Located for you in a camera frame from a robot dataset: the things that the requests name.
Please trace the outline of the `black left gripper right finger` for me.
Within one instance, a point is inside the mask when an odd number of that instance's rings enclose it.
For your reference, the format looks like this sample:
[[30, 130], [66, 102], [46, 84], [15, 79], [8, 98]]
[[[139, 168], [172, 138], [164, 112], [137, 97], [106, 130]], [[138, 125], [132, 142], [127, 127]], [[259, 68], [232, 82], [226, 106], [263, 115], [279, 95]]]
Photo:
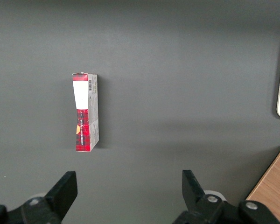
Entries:
[[191, 170], [182, 172], [182, 196], [187, 210], [174, 224], [279, 224], [262, 203], [241, 201], [233, 206], [214, 194], [206, 194]]

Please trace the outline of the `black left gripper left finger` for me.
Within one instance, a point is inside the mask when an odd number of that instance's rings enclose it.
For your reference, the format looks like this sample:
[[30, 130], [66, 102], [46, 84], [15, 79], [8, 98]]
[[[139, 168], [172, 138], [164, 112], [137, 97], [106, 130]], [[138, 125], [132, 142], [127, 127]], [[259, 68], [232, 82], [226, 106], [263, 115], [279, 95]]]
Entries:
[[76, 172], [68, 171], [44, 196], [34, 196], [11, 211], [0, 204], [0, 224], [61, 224], [76, 197]]

